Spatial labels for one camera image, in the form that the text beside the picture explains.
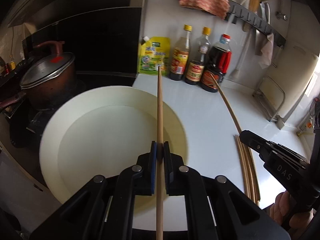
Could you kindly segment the right hand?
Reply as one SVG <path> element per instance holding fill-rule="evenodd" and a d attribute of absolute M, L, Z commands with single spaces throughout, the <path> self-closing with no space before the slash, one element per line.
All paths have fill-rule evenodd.
<path fill-rule="evenodd" d="M 289 216 L 292 210 L 290 198 L 291 196 L 288 191 L 278 194 L 274 203 L 270 206 L 268 215 L 279 225 L 283 223 L 285 216 L 288 216 L 290 218 L 290 228 L 300 231 L 304 230 L 313 219 L 313 213 L 309 211 Z"/>

